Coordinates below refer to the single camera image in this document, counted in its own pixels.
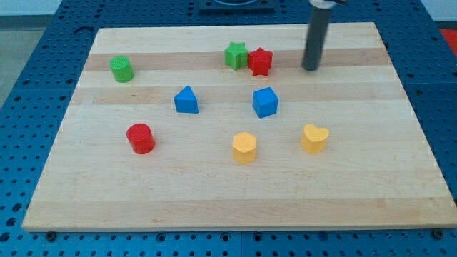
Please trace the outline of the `silver rod mount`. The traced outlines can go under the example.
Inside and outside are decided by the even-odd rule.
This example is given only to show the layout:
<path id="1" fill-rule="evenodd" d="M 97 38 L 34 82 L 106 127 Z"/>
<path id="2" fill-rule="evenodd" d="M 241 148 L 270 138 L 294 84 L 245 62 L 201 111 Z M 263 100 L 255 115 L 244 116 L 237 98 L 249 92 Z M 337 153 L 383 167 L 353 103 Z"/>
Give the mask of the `silver rod mount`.
<path id="1" fill-rule="evenodd" d="M 337 4 L 345 4 L 346 0 L 309 0 L 309 3 L 318 9 L 332 9 Z"/>

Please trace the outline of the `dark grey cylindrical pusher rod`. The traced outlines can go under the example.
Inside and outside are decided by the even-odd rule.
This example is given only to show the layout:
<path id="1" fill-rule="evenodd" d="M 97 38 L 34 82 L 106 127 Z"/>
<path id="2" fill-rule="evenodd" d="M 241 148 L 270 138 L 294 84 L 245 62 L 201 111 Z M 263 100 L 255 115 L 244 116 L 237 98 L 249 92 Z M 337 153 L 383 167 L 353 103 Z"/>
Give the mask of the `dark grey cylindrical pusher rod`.
<path id="1" fill-rule="evenodd" d="M 307 71 L 315 71 L 320 66 L 330 18 L 331 9 L 313 7 L 302 59 L 302 68 Z"/>

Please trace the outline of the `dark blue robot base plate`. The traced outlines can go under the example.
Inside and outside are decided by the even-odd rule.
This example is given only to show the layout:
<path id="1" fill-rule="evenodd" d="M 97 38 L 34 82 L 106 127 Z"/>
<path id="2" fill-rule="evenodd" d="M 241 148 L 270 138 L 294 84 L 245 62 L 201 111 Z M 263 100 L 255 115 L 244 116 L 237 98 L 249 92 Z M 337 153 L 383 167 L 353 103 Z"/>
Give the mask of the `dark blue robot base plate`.
<path id="1" fill-rule="evenodd" d="M 198 0 L 200 13 L 274 11 L 275 0 Z"/>

